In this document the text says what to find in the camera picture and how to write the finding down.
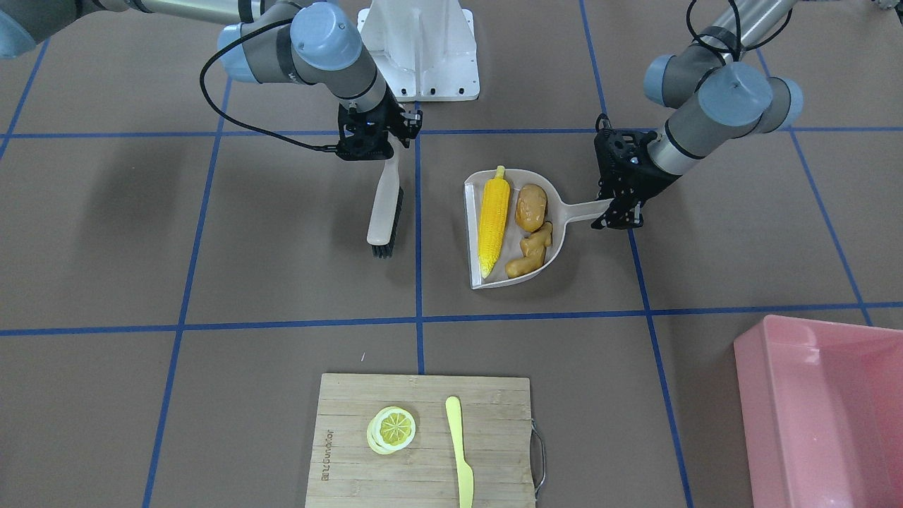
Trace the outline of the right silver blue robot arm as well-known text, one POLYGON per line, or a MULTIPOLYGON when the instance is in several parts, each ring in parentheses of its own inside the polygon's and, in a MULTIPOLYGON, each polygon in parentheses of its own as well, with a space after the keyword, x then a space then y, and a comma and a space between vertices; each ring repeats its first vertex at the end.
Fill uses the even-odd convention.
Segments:
POLYGON ((205 20, 222 26, 219 62, 240 83, 322 84, 338 100, 339 141, 316 145, 346 161, 391 159, 419 135, 423 114, 396 99, 354 20, 332 1, 4 1, 2 58, 31 52, 40 42, 91 13, 138 11, 205 20))

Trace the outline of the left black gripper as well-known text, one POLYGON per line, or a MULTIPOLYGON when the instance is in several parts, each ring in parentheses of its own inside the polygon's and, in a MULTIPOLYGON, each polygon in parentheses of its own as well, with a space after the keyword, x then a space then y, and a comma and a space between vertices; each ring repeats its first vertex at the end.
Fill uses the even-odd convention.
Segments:
POLYGON ((592 229, 636 229, 644 224, 642 206, 679 177, 661 169, 649 154, 655 130, 613 128, 605 114, 597 116, 593 141, 598 161, 599 200, 612 199, 592 229))

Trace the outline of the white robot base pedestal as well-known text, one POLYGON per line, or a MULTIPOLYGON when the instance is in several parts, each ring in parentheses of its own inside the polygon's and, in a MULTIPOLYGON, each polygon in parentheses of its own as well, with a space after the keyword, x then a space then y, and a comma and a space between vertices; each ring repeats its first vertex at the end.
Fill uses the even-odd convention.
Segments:
POLYGON ((373 1, 357 27, 400 103, 480 96, 474 16, 460 2, 373 1))

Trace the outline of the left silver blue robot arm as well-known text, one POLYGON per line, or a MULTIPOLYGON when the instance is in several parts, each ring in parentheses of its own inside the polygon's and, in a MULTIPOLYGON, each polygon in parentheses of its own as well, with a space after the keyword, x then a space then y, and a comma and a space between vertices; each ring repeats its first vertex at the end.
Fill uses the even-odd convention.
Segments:
POLYGON ((645 96, 673 114, 649 131, 616 129, 606 114, 597 118, 598 199, 607 208, 591 227, 641 227, 643 206, 725 142, 786 128, 799 117, 799 84, 743 61, 786 28, 793 8, 793 1, 732 1, 701 31, 686 10, 690 45, 656 58, 643 80, 645 96))

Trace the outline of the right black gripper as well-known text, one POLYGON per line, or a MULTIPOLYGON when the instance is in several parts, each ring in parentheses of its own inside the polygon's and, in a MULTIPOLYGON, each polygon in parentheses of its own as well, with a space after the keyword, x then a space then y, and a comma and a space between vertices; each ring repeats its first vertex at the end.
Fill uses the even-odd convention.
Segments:
POLYGON ((356 105, 339 105, 339 142, 335 153, 345 161, 387 160, 394 156, 389 139, 394 136, 404 148, 416 138, 423 127, 423 110, 408 111, 390 90, 374 109, 363 111, 356 105))

